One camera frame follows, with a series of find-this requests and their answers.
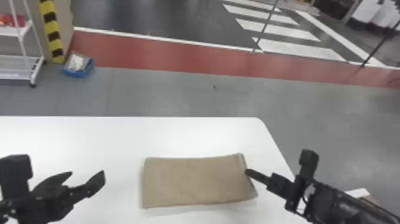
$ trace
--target floor marking line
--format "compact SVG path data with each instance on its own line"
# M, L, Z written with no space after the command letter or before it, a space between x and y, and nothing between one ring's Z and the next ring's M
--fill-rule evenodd
M265 52L274 52L308 58L328 59L333 61L346 61L342 56L336 53L336 51L330 48L320 48L317 46L308 46L268 39L260 39L258 46L260 46L260 48Z
M237 18L236 21L242 26L243 29L256 31L258 33L261 32L264 27L264 24L259 23L259 22L242 20L240 18ZM307 40L320 42L320 40L316 36L314 36L312 33L310 33L307 30L287 28L287 27L283 27L283 26L275 26L272 24L267 25L264 33L271 33L274 35L288 36L288 37L297 38L297 39L307 39Z
M250 17L255 17L255 18L261 18L263 20L265 20L269 13L265 13L262 11L256 11L256 10L248 10L246 8L241 8L241 7L236 7L233 5L226 5L223 4L223 6L225 7L225 9L233 14L239 14L239 15L247 15ZM292 18L285 16L285 15L272 15L271 16L271 20L272 21L278 21L281 23L289 23L289 24L294 24L294 25L299 25L295 20L293 20Z
M347 40L342 35L336 33L334 30L332 30L331 28L329 28L328 26L326 26L325 24L323 24L322 22L320 22L319 20L317 20L313 16L309 15L308 13L305 13L305 12L302 12L302 11L298 11L298 10L296 10L296 12L299 15L301 15L304 19L308 20L310 23L314 24L315 26L320 28L322 31L327 33L333 39L337 40L339 43L341 43L343 46L348 48L350 51L354 52L354 54L357 54L363 60L366 59L369 56L369 54L367 52L365 52L363 49L361 49L359 46L357 46L356 44L354 44L351 41ZM377 65L377 66L382 66L382 67L386 66L385 64L381 63L380 61L378 61L374 57L372 57L370 59L369 63Z
M86 32L86 33L100 33L100 34L104 34L104 35L125 36L128 38L140 38L140 39L147 39L147 40L153 40L153 41L164 41L164 42L172 42L172 43L197 45L197 46L208 46L208 47L212 47L212 48L232 49L232 50L247 51L247 52L252 51L252 48L244 48L241 46L230 46L230 45L222 45L222 44L217 44L217 43L186 41L186 40L173 39L173 38L162 38L162 37L158 37L158 36L140 35L140 34L135 34L135 33L124 33L124 32L116 32L116 31L111 31L111 30L100 30L100 29L93 29L93 28L87 28L87 27L74 27L74 30L82 31L82 32Z
M254 2L254 1L249 1L249 0L220 0L220 1L226 1L226 2L233 2L241 5L248 5L248 6L253 6L256 8L262 8L265 10L272 10L273 6L269 4L264 4L260 2ZM282 11L278 8L275 8L275 11L278 13L281 13Z

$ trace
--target beige towel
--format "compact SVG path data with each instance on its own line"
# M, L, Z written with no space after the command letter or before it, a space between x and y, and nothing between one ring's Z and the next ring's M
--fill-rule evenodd
M147 158L143 172L145 209L221 204L257 197L244 174L243 154L211 158Z

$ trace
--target yellow and black striped pillar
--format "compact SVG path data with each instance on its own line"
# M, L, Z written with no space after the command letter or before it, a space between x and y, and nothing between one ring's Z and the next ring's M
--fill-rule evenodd
M52 62L62 64L65 60L65 55L53 0L40 0L40 12L43 17L44 30Z

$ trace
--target white table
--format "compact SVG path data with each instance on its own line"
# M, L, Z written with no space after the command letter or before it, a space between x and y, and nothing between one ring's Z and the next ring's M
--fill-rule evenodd
M242 203L141 209L146 157L208 157L241 152L249 167L293 174L261 120L255 118L0 117L0 157L29 154L31 188L48 176L84 183L104 169L107 183L59 223L307 223L255 183L259 197Z

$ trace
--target red floor stripe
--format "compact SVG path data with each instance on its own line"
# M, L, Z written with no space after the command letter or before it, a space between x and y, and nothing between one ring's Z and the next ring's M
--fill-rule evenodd
M400 89L400 70L75 31L70 49L100 67L265 77Z

